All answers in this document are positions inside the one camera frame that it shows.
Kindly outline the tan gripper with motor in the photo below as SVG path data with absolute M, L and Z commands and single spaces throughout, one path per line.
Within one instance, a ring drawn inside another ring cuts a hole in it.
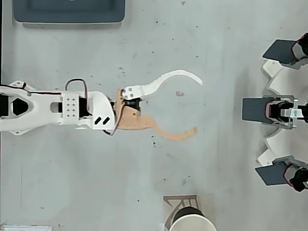
M 149 84 L 127 86 L 123 89 L 118 89 L 114 104 L 116 115 L 115 130 L 137 130 L 137 119 L 141 116 L 140 98 L 155 94 L 166 81 L 178 76 L 188 77 L 200 86 L 203 85 L 203 81 L 197 75 L 186 70 L 174 70 L 162 74 L 159 78 Z M 165 132 L 159 128 L 154 117 L 150 115 L 142 116 L 141 120 L 141 123 L 147 128 L 152 128 L 163 138 L 173 141 L 189 139 L 198 133 L 197 127 L 178 134 Z

